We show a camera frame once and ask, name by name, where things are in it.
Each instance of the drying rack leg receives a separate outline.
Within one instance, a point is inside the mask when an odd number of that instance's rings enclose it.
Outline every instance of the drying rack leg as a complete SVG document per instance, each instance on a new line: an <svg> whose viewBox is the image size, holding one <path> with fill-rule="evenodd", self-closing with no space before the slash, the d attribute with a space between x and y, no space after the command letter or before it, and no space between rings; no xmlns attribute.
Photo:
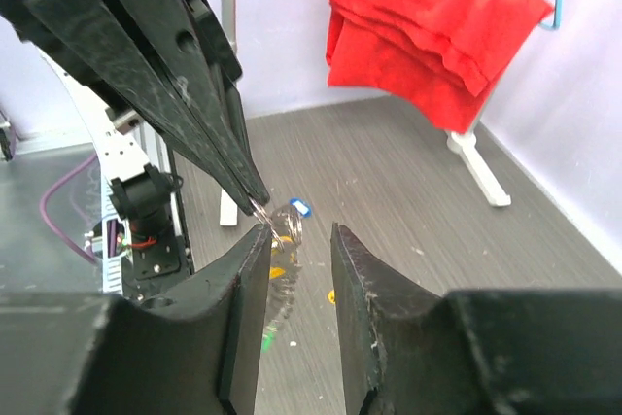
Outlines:
<svg viewBox="0 0 622 415"><path fill-rule="evenodd" d="M237 53L237 31L235 0L221 0L221 21L226 37L231 43L233 51ZM221 226L233 227L238 222L238 209L235 202L226 193L221 191Z"/></svg>
<svg viewBox="0 0 622 415"><path fill-rule="evenodd" d="M477 151L476 143L477 138L472 131L463 135L455 132L447 133L447 147L463 160L468 172L473 176L490 205L509 206L512 202L511 197L505 192L493 171Z"/></svg>

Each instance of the white wall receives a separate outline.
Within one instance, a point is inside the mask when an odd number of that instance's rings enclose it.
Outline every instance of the white wall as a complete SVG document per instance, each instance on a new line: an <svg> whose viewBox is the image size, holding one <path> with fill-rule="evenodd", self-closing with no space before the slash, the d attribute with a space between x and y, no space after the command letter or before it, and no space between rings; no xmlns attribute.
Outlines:
<svg viewBox="0 0 622 415"><path fill-rule="evenodd" d="M534 33L484 121L622 269L621 8L565 1L563 29ZM238 0L238 22L249 117L370 95L326 87L326 0ZM0 106L26 134L80 125L52 72L2 21Z"/></svg>

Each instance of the floor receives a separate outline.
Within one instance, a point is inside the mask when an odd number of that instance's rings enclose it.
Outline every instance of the floor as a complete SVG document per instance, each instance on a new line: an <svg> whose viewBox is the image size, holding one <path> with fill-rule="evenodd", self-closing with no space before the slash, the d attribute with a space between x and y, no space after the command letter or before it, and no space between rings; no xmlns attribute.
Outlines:
<svg viewBox="0 0 622 415"><path fill-rule="evenodd" d="M427 289L621 287L622 277L485 133L479 149L511 207L493 209L466 168L410 105L393 98L251 120L255 162L273 207L300 197L303 265L294 311L263 354L258 415L343 415L329 235L349 226L366 246ZM220 189L178 160L192 254L203 266L253 223L218 227Z"/></svg>
<svg viewBox="0 0 622 415"><path fill-rule="evenodd" d="M76 147L0 162L0 292L97 292L101 271L72 253L39 214L43 193L92 154ZM99 165L51 198L48 213L74 242L101 218Z"/></svg>

